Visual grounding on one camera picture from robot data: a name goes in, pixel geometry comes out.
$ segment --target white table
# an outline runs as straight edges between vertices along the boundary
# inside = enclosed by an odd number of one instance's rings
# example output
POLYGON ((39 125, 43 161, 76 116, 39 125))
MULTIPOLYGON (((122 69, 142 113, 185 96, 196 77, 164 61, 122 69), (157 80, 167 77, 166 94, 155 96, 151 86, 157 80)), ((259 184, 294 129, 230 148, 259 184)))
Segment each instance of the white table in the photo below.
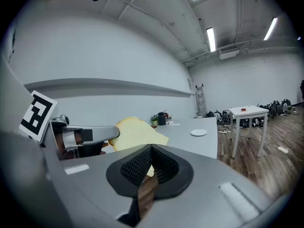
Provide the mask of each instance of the white table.
POLYGON ((218 128, 215 117, 173 120, 175 124, 157 126, 155 130, 169 137, 168 146, 216 159, 218 154, 218 128), (205 129, 204 136, 192 136, 195 129, 205 129))
POLYGON ((269 110, 263 109, 263 108, 257 107, 257 106, 248 105, 248 106, 243 106, 243 107, 229 108, 229 111, 230 111, 230 121, 231 121, 230 139, 232 139, 232 137, 233 137, 232 115, 234 115, 236 117, 236 121, 237 121, 237 124, 236 124, 237 132, 236 132, 236 138, 234 140, 232 158, 235 157, 237 147, 238 147, 237 143, 238 143, 238 135, 239 135, 239 120, 249 118, 249 138, 250 138, 251 137, 252 118, 264 117, 263 135, 262 135, 262 139, 261 139, 260 148, 257 153, 257 156, 260 157, 262 149, 263 149, 264 141, 265 141, 266 131, 267 131, 267 113, 269 112, 269 110))

